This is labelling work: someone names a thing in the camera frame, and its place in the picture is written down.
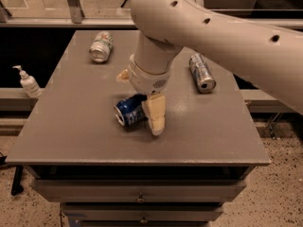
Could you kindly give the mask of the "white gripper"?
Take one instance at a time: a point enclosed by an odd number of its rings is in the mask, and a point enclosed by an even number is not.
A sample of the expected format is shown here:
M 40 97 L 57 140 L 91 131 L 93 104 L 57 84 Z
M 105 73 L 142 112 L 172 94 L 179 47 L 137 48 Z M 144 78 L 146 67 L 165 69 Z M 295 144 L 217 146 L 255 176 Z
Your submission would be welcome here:
M 141 105 L 148 118 L 151 133 L 155 136 L 160 135 L 165 128 L 166 110 L 165 96 L 157 93 L 166 89 L 169 77 L 170 71 L 160 75 L 145 72 L 135 63 L 134 55 L 130 57 L 128 70 L 124 69 L 116 76 L 117 82 L 129 81 L 139 94 L 151 95 Z

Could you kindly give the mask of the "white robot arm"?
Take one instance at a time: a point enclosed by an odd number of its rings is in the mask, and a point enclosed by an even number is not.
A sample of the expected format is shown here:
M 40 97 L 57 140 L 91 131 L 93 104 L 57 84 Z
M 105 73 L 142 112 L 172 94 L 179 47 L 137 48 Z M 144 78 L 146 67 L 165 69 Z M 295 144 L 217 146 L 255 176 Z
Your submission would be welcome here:
M 139 36 L 117 79 L 147 97 L 143 110 L 154 135 L 165 128 L 163 91 L 184 47 L 303 114 L 301 33 L 212 12 L 203 0 L 132 0 L 130 10 Z

